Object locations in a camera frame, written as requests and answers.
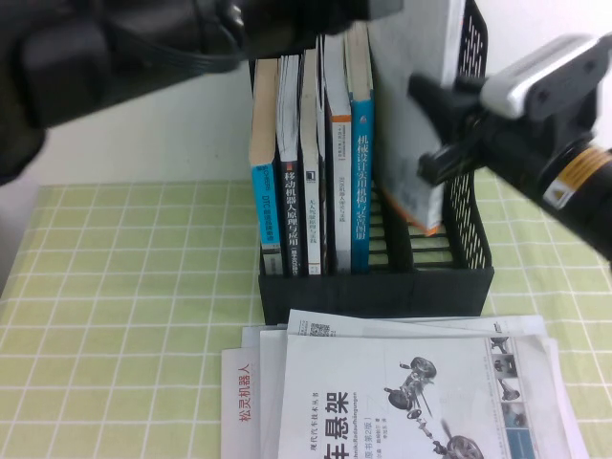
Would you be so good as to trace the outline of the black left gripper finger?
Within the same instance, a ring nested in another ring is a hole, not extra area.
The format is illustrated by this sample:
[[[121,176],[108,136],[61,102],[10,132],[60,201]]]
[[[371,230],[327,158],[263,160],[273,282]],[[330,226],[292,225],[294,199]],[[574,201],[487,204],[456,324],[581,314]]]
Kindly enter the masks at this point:
[[[404,9],[404,0],[368,0],[368,19],[378,20],[397,14]]]

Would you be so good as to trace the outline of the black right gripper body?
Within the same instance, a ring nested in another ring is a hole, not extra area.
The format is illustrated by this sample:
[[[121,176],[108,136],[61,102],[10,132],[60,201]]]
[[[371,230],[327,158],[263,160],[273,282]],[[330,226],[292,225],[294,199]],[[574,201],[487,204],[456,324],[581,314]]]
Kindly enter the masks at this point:
[[[566,124],[564,113],[543,121],[507,120],[475,104],[457,116],[457,140],[476,138],[462,155],[458,173],[486,167],[517,188],[541,189],[565,165]]]

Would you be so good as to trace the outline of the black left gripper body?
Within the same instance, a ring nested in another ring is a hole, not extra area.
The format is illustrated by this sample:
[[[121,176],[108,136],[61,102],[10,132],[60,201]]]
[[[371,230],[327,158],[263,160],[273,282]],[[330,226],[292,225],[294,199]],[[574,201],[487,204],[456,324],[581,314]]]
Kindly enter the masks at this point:
[[[367,1],[235,1],[233,24],[247,59],[268,58],[310,47],[317,37],[338,34],[372,17]]]

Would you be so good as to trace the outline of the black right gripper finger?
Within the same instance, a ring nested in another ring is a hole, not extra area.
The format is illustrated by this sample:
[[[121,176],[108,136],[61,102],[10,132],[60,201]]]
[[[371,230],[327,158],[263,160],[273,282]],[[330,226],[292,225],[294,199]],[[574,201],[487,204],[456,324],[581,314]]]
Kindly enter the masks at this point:
[[[425,153],[418,162],[418,175],[431,186],[438,186],[472,172],[483,166],[481,147],[481,141],[463,141]]]
[[[479,106],[483,86],[484,78],[476,76],[458,76],[444,87],[428,76],[413,75],[408,94],[426,112],[459,113]]]

